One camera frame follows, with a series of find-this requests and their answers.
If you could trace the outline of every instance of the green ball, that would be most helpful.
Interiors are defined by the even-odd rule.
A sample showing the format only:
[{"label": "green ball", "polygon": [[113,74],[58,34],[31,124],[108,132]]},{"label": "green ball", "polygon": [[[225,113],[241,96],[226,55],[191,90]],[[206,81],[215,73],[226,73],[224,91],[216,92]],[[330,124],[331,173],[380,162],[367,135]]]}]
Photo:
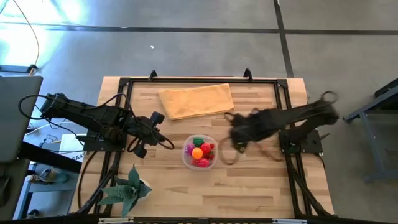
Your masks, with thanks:
[{"label": "green ball", "polygon": [[204,140],[202,138],[194,138],[193,139],[193,144],[195,145],[195,147],[200,147],[204,142]]}]

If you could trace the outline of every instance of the toy fruit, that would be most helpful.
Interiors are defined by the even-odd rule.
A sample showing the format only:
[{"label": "toy fruit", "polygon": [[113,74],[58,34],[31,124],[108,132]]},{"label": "toy fruit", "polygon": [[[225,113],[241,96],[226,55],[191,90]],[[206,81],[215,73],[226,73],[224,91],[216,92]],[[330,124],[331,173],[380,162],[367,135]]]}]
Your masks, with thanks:
[{"label": "toy fruit", "polygon": [[208,167],[210,165],[210,161],[208,159],[201,158],[201,159],[195,161],[195,164],[198,167]]},{"label": "toy fruit", "polygon": [[209,154],[209,155],[207,155],[207,158],[208,158],[209,160],[213,160],[213,159],[214,159],[214,154]]},{"label": "toy fruit", "polygon": [[194,138],[193,139],[193,144],[195,145],[195,147],[200,147],[204,142],[204,140],[202,138]]},{"label": "toy fruit", "polygon": [[194,159],[201,159],[202,156],[203,156],[203,151],[200,148],[194,148],[192,150],[192,157]]},{"label": "toy fruit", "polygon": [[208,143],[203,143],[200,146],[200,149],[203,151],[203,155],[207,155],[211,151],[210,144],[208,144]]},{"label": "toy fruit", "polygon": [[193,144],[187,144],[187,146],[185,146],[185,153],[186,155],[191,156],[192,155],[192,150],[195,148],[195,146]]}]

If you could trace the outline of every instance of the orange ball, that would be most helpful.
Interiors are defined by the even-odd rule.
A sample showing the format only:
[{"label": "orange ball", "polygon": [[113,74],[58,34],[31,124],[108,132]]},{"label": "orange ball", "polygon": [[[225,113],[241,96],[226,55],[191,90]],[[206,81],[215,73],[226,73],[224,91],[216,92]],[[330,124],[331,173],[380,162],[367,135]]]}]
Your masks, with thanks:
[{"label": "orange ball", "polygon": [[203,156],[203,151],[200,148],[194,148],[192,150],[192,157],[194,159],[201,159],[202,156]]}]

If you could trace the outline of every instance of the pink ball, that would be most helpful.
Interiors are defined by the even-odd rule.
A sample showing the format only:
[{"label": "pink ball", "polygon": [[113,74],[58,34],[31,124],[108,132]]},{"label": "pink ball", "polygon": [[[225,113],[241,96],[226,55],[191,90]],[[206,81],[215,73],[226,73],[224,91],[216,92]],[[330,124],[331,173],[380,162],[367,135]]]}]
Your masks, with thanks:
[{"label": "pink ball", "polygon": [[198,167],[208,167],[208,166],[210,166],[210,161],[208,159],[201,158],[201,159],[195,161],[195,164]]},{"label": "pink ball", "polygon": [[192,155],[192,150],[195,148],[195,146],[193,144],[187,144],[185,146],[185,153],[186,155],[191,156]]}]

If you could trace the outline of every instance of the white paper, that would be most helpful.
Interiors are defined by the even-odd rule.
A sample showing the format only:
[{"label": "white paper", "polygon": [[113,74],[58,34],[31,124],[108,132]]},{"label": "white paper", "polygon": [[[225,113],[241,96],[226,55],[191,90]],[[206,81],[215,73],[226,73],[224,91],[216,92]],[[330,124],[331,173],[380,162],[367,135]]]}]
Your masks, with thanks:
[{"label": "white paper", "polygon": [[83,146],[77,140],[74,134],[63,134],[61,138],[61,146],[59,154],[66,156],[68,158],[83,162],[84,152],[71,152],[71,151],[81,151]]}]

